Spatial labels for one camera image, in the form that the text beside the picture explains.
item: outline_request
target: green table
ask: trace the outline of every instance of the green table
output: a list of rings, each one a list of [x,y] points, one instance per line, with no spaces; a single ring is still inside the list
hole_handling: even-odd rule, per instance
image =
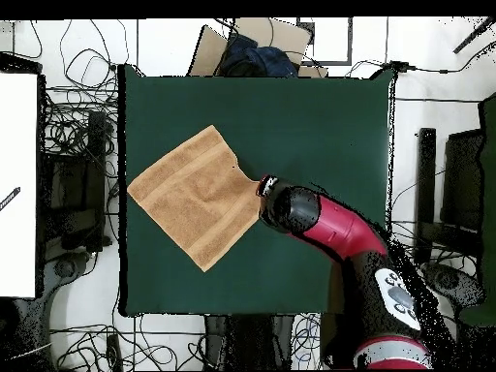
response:
[[[213,124],[250,178],[273,173],[319,184],[383,224],[391,79],[390,71],[373,80],[139,77],[121,66],[119,148],[125,146],[125,162],[122,155],[119,173],[131,183]],[[122,209],[119,307],[124,315],[327,309],[328,257],[262,222],[202,273],[129,196]]]

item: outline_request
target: brown towel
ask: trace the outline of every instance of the brown towel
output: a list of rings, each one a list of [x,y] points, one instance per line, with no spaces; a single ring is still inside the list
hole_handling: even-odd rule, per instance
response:
[[[257,185],[209,126],[142,172],[128,193],[205,272],[258,220]]]

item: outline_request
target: cardboard box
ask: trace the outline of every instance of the cardboard box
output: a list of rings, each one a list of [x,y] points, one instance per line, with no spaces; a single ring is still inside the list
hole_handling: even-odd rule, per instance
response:
[[[268,17],[242,17],[234,22],[239,34],[255,40],[259,47],[273,47],[287,52],[290,60],[300,65],[306,46],[310,41],[310,33],[284,21]],[[213,76],[222,53],[226,49],[227,40],[215,30],[205,25],[200,32],[197,49],[188,72],[188,76]],[[299,67],[298,76],[305,78],[324,78],[326,68]]]

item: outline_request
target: white board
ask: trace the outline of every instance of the white board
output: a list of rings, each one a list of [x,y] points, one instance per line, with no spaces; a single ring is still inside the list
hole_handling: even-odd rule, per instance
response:
[[[0,73],[0,296],[35,296],[37,76]]]

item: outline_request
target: blue cloth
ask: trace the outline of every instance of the blue cloth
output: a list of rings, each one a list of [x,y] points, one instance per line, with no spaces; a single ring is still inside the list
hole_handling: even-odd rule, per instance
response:
[[[220,66],[224,77],[297,78],[298,72],[285,52],[277,47],[258,47],[258,43],[239,35],[228,46]]]

